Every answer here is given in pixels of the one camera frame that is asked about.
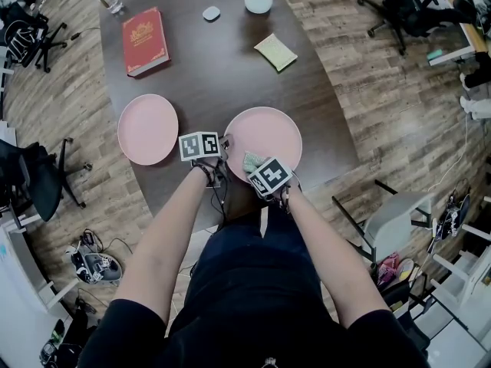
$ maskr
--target red book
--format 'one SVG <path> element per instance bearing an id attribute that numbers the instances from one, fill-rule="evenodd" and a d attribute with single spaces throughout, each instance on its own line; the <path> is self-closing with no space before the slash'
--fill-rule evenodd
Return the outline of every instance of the red book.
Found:
<path id="1" fill-rule="evenodd" d="M 131 77 L 170 60 L 157 7 L 123 23 L 123 49 L 126 71 Z"/>

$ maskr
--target black office chair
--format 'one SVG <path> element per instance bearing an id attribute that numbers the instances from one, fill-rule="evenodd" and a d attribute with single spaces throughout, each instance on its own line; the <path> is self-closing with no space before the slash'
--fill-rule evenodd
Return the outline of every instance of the black office chair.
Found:
<path id="1" fill-rule="evenodd" d="M 5 25 L 6 30 L 4 33 L 5 44 L 9 48 L 9 53 L 7 57 L 14 63 L 21 64 L 22 67 L 27 67 L 31 61 L 34 59 L 39 51 L 41 53 L 36 60 L 36 68 L 41 68 L 39 61 L 43 58 L 44 72 L 49 73 L 51 69 L 48 67 L 48 52 L 52 48 L 62 47 L 66 48 L 68 44 L 65 41 L 55 42 L 54 38 L 62 28 L 67 28 L 65 23 L 61 23 L 56 30 L 49 33 L 48 18 L 42 14 L 37 14 L 35 17 L 28 15 L 22 9 L 20 5 L 15 3 L 12 5 L 6 15 L 7 23 Z M 35 38 L 32 43 L 24 51 L 24 54 L 16 56 L 12 53 L 10 49 L 12 48 L 12 43 L 16 37 L 17 31 L 22 29 L 31 29 L 33 37 Z"/>
<path id="2" fill-rule="evenodd" d="M 409 301 L 409 297 L 413 297 L 410 294 L 410 285 L 408 281 L 402 281 L 395 284 L 381 292 L 387 306 L 391 307 L 394 304 L 399 305 L 406 304 Z M 418 350 L 420 350 L 425 356 L 427 356 L 427 348 L 430 345 L 430 338 L 421 331 L 413 321 L 409 308 L 406 312 L 400 315 L 397 319 L 402 328 L 406 331 L 408 337 L 414 342 Z"/>
<path id="3" fill-rule="evenodd" d="M 85 203 L 77 200 L 68 185 L 67 173 L 64 170 L 66 143 L 72 142 L 72 138 L 63 139 L 56 167 L 56 154 L 48 154 L 38 143 L 20 149 L 0 140 L 0 159 L 3 160 L 0 167 L 6 181 L 21 190 L 25 186 L 26 196 L 44 221 L 48 221 L 56 212 L 62 198 L 61 188 L 65 189 L 78 207 L 85 209 Z M 85 163 L 84 169 L 90 171 L 92 165 Z"/>
<path id="4" fill-rule="evenodd" d="M 359 5 L 369 4 L 384 18 L 382 22 L 367 31 L 368 36 L 373 38 L 378 28 L 386 24 L 391 25 L 400 44 L 399 53 L 403 56 L 406 52 L 406 43 L 401 29 L 413 37 L 427 37 L 432 29 L 443 27 L 444 22 L 472 23 L 472 18 L 458 9 L 428 8 L 431 2 L 439 5 L 437 0 L 384 0 L 382 5 L 371 0 L 358 0 Z"/>

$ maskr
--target pink item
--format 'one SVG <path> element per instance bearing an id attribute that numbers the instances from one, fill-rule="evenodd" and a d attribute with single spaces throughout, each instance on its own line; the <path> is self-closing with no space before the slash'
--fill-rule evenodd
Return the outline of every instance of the pink item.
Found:
<path id="1" fill-rule="evenodd" d="M 164 97 L 141 95 L 123 110 L 117 138 L 125 156 L 140 165 L 153 165 L 169 155 L 177 139 L 176 111 Z"/>
<path id="2" fill-rule="evenodd" d="M 242 169 L 246 151 L 258 156 L 275 156 L 292 170 L 302 157 L 302 136 L 293 120 L 272 107 L 253 107 L 237 115 L 225 134 L 232 134 L 233 146 L 227 161 L 230 170 L 244 181 Z"/>

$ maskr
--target desk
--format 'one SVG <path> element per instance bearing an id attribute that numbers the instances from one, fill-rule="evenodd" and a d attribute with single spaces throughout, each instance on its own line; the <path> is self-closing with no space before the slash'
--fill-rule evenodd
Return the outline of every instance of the desk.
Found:
<path id="1" fill-rule="evenodd" d="M 454 0 L 445 0 L 445 1 L 449 4 L 450 8 L 453 8 Z M 477 31 L 474 25 L 469 25 L 467 23 L 460 23 L 460 27 L 462 28 L 463 33 L 466 35 L 467 41 L 469 42 L 469 46 L 466 46 L 457 51 L 453 51 L 451 53 L 447 53 L 443 56 L 434 58 L 433 60 L 430 60 L 430 65 L 436 65 L 439 63 L 443 63 L 444 61 L 452 60 L 454 58 L 459 58 L 461 56 L 464 56 L 465 54 L 488 51 L 483 36 Z"/>
<path id="2" fill-rule="evenodd" d="M 100 9 L 107 89 L 118 118 L 141 94 L 167 98 L 179 118 L 179 135 L 195 131 L 225 132 L 237 114 L 251 107 L 274 107 L 297 124 L 303 155 L 296 172 L 304 189 L 331 180 L 358 165 L 358 157 L 334 89 L 324 68 L 285 0 L 274 0 L 267 15 L 246 11 L 244 0 L 121 0 L 124 15 Z M 213 23 L 202 12 L 210 5 L 222 11 Z M 162 12 L 171 62 L 141 78 L 126 75 L 121 22 L 153 6 Z M 298 60 L 280 74 L 253 47 L 275 33 Z M 133 164 L 150 211 L 155 215 L 182 181 L 189 163 L 180 162 L 176 144 L 155 166 Z M 233 178 L 229 218 L 258 207 L 255 193 Z M 219 223 L 210 205 L 211 192 L 199 210 L 194 230 Z"/>

